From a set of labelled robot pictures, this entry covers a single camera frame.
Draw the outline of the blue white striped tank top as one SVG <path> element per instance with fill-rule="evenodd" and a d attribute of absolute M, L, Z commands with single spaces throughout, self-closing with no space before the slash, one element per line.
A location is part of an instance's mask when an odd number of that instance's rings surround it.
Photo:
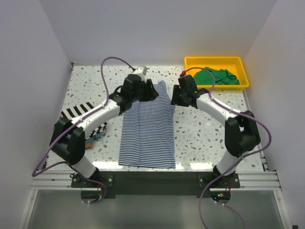
<path fill-rule="evenodd" d="M 173 116 L 167 84 L 154 85 L 158 96 L 135 101 L 123 114 L 118 164 L 120 166 L 175 168 Z"/>

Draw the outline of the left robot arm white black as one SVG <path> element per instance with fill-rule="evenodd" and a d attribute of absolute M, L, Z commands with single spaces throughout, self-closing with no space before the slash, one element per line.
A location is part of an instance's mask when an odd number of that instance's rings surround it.
<path fill-rule="evenodd" d="M 51 150 L 81 174 L 82 182 L 88 187 L 96 186 L 99 176 L 97 168 L 85 156 L 85 138 L 99 125 L 130 109 L 134 101 L 152 101 L 158 96 L 151 79 L 144 80 L 138 74 L 129 74 L 119 89 L 104 104 L 73 119 L 61 118 L 55 125 Z"/>

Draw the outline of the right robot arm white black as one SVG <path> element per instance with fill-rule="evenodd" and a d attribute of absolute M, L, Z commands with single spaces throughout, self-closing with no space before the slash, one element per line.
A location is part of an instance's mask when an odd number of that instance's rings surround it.
<path fill-rule="evenodd" d="M 212 181 L 217 187 L 229 182 L 229 175 L 236 171 L 236 162 L 252 151 L 261 142 L 254 115 L 251 111 L 241 112 L 217 99 L 211 99 L 209 91 L 198 89 L 192 76 L 178 78 L 173 87 L 172 104 L 194 107 L 209 114 L 224 126 L 226 151 L 220 162 L 213 168 Z"/>

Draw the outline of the green tank top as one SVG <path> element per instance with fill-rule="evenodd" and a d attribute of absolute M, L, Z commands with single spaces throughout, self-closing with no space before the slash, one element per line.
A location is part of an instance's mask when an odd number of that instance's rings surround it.
<path fill-rule="evenodd" d="M 211 75 L 208 73 L 210 72 L 215 78 L 216 85 L 239 85 L 240 81 L 237 77 L 229 72 L 228 70 L 220 69 L 215 70 L 208 67 L 205 67 L 205 70 L 200 70 L 194 75 L 194 80 L 197 85 L 212 85 L 213 79 Z"/>

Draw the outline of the light blue folded tank top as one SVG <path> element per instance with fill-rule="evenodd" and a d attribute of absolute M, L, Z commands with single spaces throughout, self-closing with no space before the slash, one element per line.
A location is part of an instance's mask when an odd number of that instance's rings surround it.
<path fill-rule="evenodd" d="M 101 137 L 102 137 L 102 133 L 97 133 L 95 135 L 90 136 L 90 138 L 88 138 L 88 141 L 94 142 L 98 139 L 101 139 Z"/>

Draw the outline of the black white wide-striped tank top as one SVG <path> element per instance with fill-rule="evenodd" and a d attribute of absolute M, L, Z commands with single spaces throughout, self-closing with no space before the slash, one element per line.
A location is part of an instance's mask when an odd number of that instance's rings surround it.
<path fill-rule="evenodd" d="M 94 108 L 94 106 L 90 102 L 75 105 L 73 107 L 62 110 L 61 113 L 60 113 L 60 118 L 64 117 L 64 118 L 67 118 L 67 119 L 72 119 L 72 118 L 75 118 L 77 116 L 85 114 L 86 112 L 88 112 L 89 110 L 91 110 L 93 108 Z M 90 138 L 90 136 L 92 136 L 92 135 L 95 135 L 97 133 L 103 133 L 107 128 L 107 124 L 108 123 L 105 122 L 102 125 L 95 128 L 90 133 L 90 135 L 88 137 L 86 137 L 86 141 L 88 141 L 88 138 Z"/>

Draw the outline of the tan folded tank top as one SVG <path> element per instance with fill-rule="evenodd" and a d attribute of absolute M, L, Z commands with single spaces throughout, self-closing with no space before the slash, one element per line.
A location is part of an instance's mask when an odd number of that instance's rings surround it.
<path fill-rule="evenodd" d="M 85 149 L 93 149 L 94 143 L 93 142 L 85 142 Z"/>

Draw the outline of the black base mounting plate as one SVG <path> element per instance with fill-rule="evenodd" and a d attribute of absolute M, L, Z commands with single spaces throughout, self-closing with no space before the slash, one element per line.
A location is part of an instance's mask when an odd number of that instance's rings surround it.
<path fill-rule="evenodd" d="M 100 171 L 88 179 L 70 175 L 71 187 L 81 190 L 83 200 L 117 195 L 197 196 L 214 178 L 213 172 L 120 172 Z"/>

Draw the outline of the aluminium frame rail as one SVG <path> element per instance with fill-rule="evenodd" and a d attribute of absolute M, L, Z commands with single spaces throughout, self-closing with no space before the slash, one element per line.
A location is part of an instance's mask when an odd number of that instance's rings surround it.
<path fill-rule="evenodd" d="M 71 171 L 47 171 L 35 178 L 31 182 L 32 189 L 41 190 L 65 190 L 71 189 Z M 241 172 L 238 178 L 231 182 L 231 187 L 235 183 L 240 184 L 242 190 L 268 190 L 279 191 L 282 189 L 277 173 L 266 172 Z"/>

